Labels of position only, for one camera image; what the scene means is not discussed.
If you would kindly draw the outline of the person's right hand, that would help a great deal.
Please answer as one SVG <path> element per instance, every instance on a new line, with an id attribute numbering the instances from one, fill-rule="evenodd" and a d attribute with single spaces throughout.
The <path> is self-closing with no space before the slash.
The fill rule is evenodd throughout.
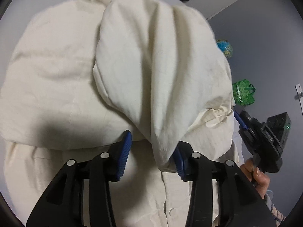
<path id="1" fill-rule="evenodd" d="M 255 189 L 262 199 L 265 198 L 266 191 L 270 185 L 270 177 L 265 175 L 258 167 L 254 167 L 253 158 L 249 158 L 240 166 L 240 170 L 246 175 L 247 179 L 256 182 Z"/>

